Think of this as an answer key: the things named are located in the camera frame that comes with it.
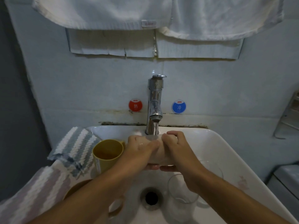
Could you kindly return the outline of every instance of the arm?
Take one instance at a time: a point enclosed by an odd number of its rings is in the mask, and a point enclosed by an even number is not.
[[[175,166],[161,166],[162,171],[179,171],[187,187],[199,194],[228,224],[289,224],[279,215],[260,204],[243,191],[208,171],[196,158],[180,131],[175,143],[166,134],[162,140],[169,147]]]
[[[145,149],[139,150],[136,137],[129,137],[126,150],[110,170],[28,224],[93,223],[115,199],[124,194],[133,177],[148,168],[152,152],[159,148],[159,141],[152,141]]]

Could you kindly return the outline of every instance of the sink drain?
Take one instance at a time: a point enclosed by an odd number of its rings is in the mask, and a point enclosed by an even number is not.
[[[149,187],[141,192],[140,201],[147,210],[154,211],[161,207],[163,196],[158,189]]]

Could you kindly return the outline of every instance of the left hand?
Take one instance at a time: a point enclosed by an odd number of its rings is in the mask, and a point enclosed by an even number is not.
[[[158,170],[159,165],[148,164],[153,152],[155,152],[160,142],[158,140],[151,141],[142,150],[139,149],[139,143],[136,138],[140,136],[132,135],[128,138],[128,144],[113,169],[118,169],[126,177],[134,177],[142,170]]]

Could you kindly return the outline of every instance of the right hand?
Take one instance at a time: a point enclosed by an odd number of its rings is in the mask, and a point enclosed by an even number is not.
[[[168,134],[175,135],[178,142],[173,141]],[[197,159],[184,133],[181,131],[168,131],[167,134],[162,135],[162,141],[169,147],[174,166],[160,166],[160,170],[181,172],[189,190],[195,192],[197,187],[194,185],[192,178],[197,175],[198,171],[207,169]]]

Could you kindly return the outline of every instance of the hand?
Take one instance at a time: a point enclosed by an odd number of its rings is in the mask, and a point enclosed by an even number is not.
[[[151,154],[155,152],[160,142],[151,141],[142,150],[139,149],[139,143],[136,138],[140,136],[132,135],[128,138],[128,144],[118,162],[113,166],[113,169],[118,169],[126,177],[134,177],[142,170],[158,170],[159,165],[147,164]]]
[[[178,138],[178,142],[174,142],[168,134],[175,135]],[[162,141],[169,147],[175,165],[160,166],[160,170],[181,172],[189,190],[195,192],[197,187],[194,185],[192,178],[196,176],[199,170],[205,171],[206,169],[192,151],[184,133],[181,131],[168,131],[167,134],[162,135]]]

